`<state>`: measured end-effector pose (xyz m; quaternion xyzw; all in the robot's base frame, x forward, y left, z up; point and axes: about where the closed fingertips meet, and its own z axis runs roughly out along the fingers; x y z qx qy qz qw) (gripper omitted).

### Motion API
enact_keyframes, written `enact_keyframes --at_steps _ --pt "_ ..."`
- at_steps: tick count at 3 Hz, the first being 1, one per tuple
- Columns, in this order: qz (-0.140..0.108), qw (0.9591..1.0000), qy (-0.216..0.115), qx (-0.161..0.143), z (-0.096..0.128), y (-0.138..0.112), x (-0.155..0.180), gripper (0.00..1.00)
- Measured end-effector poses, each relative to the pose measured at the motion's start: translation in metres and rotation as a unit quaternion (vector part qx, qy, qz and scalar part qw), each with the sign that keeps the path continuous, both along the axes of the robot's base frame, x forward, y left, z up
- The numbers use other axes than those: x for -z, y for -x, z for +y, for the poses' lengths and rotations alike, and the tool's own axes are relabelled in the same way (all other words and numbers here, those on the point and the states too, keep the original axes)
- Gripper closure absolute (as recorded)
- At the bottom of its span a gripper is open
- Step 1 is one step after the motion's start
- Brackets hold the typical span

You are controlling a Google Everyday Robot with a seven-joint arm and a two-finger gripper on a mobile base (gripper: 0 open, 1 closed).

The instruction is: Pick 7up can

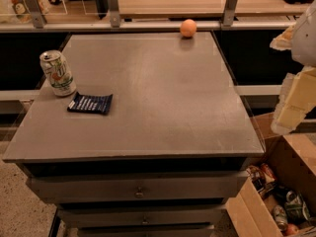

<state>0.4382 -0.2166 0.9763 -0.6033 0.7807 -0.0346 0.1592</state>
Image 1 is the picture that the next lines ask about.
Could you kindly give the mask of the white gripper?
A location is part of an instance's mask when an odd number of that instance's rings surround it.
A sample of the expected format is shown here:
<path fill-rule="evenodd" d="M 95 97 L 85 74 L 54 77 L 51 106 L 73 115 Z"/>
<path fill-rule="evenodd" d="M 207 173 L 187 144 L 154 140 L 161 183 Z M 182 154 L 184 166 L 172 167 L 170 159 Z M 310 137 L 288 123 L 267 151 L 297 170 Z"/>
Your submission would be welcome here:
<path fill-rule="evenodd" d="M 291 50 L 292 59 L 303 64 L 296 75 L 287 73 L 282 81 L 271 129 L 285 135 L 297 127 L 316 107 L 316 0 L 292 25 L 270 43 L 275 50 Z"/>

